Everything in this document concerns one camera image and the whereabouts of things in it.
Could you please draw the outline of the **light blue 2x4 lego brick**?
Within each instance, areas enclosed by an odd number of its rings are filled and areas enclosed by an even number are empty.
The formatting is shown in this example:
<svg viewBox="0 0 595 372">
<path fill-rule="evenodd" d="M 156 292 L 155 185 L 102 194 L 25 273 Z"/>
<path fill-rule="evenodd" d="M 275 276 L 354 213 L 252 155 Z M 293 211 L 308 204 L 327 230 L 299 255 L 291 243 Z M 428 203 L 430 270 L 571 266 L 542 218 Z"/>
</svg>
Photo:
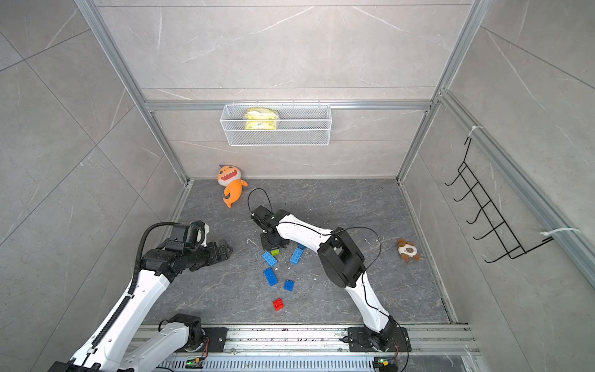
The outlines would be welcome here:
<svg viewBox="0 0 595 372">
<path fill-rule="evenodd" d="M 276 258 L 271 254 L 271 252 L 265 252 L 262 254 L 262 258 L 265 262 L 270 266 L 274 267 L 277 264 Z"/>
</svg>

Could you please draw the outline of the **light blue long lego brick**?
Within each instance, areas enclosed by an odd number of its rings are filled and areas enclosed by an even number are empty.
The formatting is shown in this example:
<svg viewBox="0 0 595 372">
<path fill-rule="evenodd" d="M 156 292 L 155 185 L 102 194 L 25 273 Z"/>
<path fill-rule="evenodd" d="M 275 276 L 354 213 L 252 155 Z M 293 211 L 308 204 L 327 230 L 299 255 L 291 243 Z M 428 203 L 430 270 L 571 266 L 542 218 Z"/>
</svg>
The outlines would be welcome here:
<svg viewBox="0 0 595 372">
<path fill-rule="evenodd" d="M 302 258 L 303 253 L 304 250 L 302 248 L 297 247 L 291 255 L 290 263 L 298 264 Z"/>
</svg>

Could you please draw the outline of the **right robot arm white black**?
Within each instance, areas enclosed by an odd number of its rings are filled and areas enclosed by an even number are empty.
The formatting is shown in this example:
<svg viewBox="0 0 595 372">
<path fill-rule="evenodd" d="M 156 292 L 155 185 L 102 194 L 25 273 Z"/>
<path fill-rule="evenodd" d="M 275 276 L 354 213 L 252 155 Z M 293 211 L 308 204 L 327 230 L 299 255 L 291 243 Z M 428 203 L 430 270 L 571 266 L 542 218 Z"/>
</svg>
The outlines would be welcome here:
<svg viewBox="0 0 595 372">
<path fill-rule="evenodd" d="M 285 210 L 272 212 L 264 206 L 257 207 L 250 217 L 262 230 L 264 248 L 275 249 L 293 241 L 318 254 L 328 279 L 346 290 L 362 316 L 364 340 L 359 341 L 359 345 L 381 352 L 392 348 L 412 350 L 406 329 L 389 314 L 374 293 L 364 255 L 347 228 L 319 228 Z"/>
</svg>

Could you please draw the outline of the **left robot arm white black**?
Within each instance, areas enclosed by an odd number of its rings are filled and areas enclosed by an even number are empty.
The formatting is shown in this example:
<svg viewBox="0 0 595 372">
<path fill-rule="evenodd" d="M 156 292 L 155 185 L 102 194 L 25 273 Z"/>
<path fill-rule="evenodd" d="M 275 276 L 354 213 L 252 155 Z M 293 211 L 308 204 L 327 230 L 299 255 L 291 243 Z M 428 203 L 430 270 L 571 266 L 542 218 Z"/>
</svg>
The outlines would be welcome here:
<svg viewBox="0 0 595 372">
<path fill-rule="evenodd" d="M 129 349 L 148 312 L 179 274 L 228 260 L 233 252 L 225 240 L 209 242 L 209 227 L 202 221 L 168 226 L 170 237 L 151 250 L 145 249 L 147 238 L 160 224 L 145 230 L 127 290 L 84 345 L 69 361 L 54 362 L 52 371 L 152 371 L 176 351 L 208 352 L 210 339 L 200 317 L 185 314 L 167 319 L 155 336 Z"/>
</svg>

